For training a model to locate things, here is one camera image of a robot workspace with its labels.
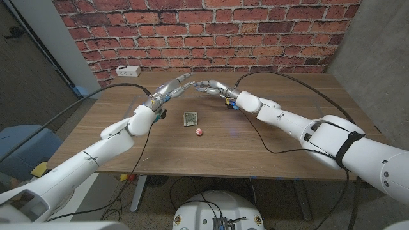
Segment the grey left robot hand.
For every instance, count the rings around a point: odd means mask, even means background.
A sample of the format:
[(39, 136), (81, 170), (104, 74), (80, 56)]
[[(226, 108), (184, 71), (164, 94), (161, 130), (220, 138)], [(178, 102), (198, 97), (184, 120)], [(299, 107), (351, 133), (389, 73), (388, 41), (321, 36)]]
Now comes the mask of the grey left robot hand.
[(158, 111), (164, 103), (181, 96), (189, 87), (195, 84), (194, 81), (183, 84), (183, 81), (193, 76), (193, 74), (193, 72), (185, 73), (160, 85), (143, 105), (154, 112)]

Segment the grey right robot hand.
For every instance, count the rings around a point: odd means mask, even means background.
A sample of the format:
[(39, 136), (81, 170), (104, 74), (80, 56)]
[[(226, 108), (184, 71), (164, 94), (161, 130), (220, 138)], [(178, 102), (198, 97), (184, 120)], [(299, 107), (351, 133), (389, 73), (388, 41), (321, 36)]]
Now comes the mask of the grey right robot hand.
[(209, 95), (220, 95), (224, 98), (236, 99), (241, 93), (240, 90), (234, 87), (230, 87), (217, 80), (203, 80), (200, 82), (196, 82), (194, 84), (194, 87), (199, 92), (207, 93)]

